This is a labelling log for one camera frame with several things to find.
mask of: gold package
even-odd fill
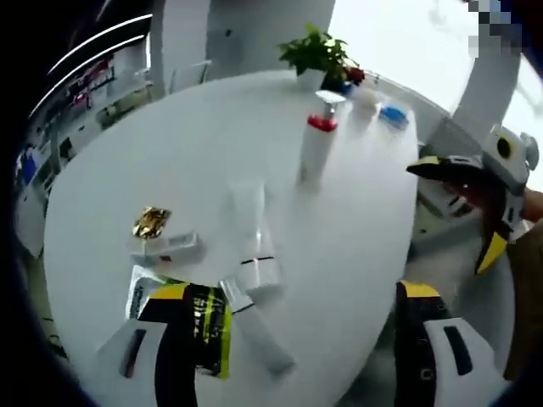
[[[171,211],[148,206],[134,223],[132,234],[141,239],[154,239],[162,233]]]

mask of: green leaves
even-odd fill
[[[341,81],[346,76],[344,62],[349,59],[344,50],[346,42],[321,32],[312,23],[307,23],[305,29],[306,37],[278,45],[281,51],[279,60],[295,67],[298,75],[308,69],[321,70]]]

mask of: white round table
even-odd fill
[[[272,377],[232,327],[230,377],[197,375],[201,406],[333,405],[372,351],[404,272],[417,180],[413,114],[391,131],[345,105],[322,190],[295,186],[306,116],[294,74],[262,72],[171,95],[109,128],[54,183],[44,265],[55,324],[78,372],[125,320],[127,239],[143,207],[182,214],[207,248],[172,276],[216,285],[237,269],[227,185],[261,176],[286,288],[261,307],[295,368]]]

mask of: white plastic bottle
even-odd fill
[[[318,92],[317,96],[324,102],[324,111],[307,118],[299,157],[298,183],[318,188],[338,129],[336,106],[345,98],[323,91]]]

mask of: ceiling light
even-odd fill
[[[121,27],[124,27],[125,25],[129,25],[129,24],[132,24],[132,23],[136,23],[138,21],[141,21],[141,20],[146,20],[146,19],[150,19],[151,17],[153,17],[152,14],[145,14],[145,15],[140,15],[139,17],[136,17],[134,19],[131,19],[131,20],[127,20],[127,21],[124,21],[122,23],[119,23],[117,25],[114,25],[113,27],[110,27],[108,28],[107,30],[104,30],[102,32],[99,32],[98,34],[96,34],[95,36],[91,36],[89,39],[85,40],[84,42],[82,42],[81,44],[79,44],[77,47],[71,49],[64,57],[62,57],[61,59],[59,59],[59,61],[53,65],[53,68],[51,68],[48,72],[48,75],[53,72],[54,69],[56,69],[60,64],[62,64],[67,58],[70,57],[70,55],[73,55],[74,53],[76,53],[78,50],[82,49],[83,47],[85,47],[88,43],[90,42],[93,42],[94,40],[96,40],[97,38],[103,36],[104,34],[107,34],[108,32],[111,32],[111,31],[114,31],[114,30],[117,30],[118,28],[121,28]]]
[[[105,55],[106,53],[110,53],[111,51],[113,51],[114,49],[116,48],[120,48],[120,47],[123,47],[124,45],[126,44],[129,44],[130,42],[134,42],[134,41],[137,41],[137,40],[141,40],[142,38],[144,38],[145,36],[144,35],[141,35],[141,36],[134,36],[133,38],[131,38],[130,40],[126,40],[126,41],[123,41],[123,42],[120,42],[118,43],[117,45],[114,45],[113,47],[109,47],[108,49],[104,49],[101,53],[97,53],[96,55],[94,55],[92,58],[89,58],[88,60],[86,60],[84,63],[80,64],[79,66],[77,66],[76,68],[74,68],[68,75],[66,75],[64,78],[62,78],[60,81],[57,82],[57,84],[55,86],[53,86],[49,92],[47,92],[45,94],[45,96],[37,103],[36,107],[31,111],[31,113],[28,115],[28,118],[30,118],[35,112],[36,110],[38,110],[38,108],[40,106],[42,106],[42,103],[45,101],[45,99],[47,99],[51,93],[53,93],[55,91],[55,89],[57,89],[57,87],[59,87],[60,85],[62,85],[67,79],[69,79],[72,75],[74,75],[78,70],[80,70],[83,66],[91,63],[93,60],[95,59],[98,59],[100,57],[102,57],[103,55]]]

